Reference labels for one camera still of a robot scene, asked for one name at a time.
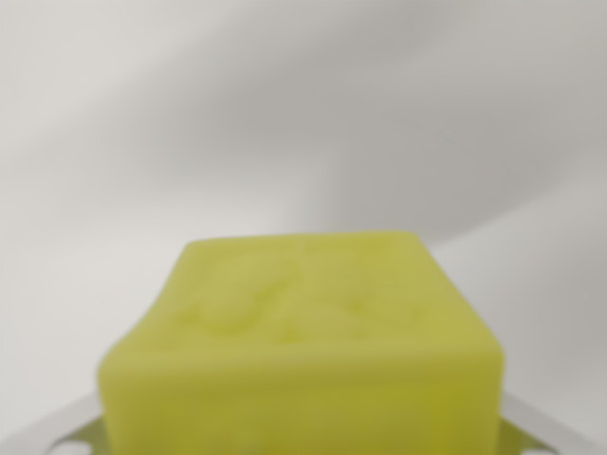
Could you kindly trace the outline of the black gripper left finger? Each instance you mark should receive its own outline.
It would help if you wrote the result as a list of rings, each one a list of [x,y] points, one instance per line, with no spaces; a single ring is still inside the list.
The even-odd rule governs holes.
[[[96,392],[71,402],[1,442],[2,454],[107,454]]]

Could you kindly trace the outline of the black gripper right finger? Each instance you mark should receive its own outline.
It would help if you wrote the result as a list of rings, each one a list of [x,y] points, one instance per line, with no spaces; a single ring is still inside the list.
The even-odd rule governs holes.
[[[569,429],[515,395],[505,392],[501,406],[500,444],[510,445],[514,454],[563,454]]]

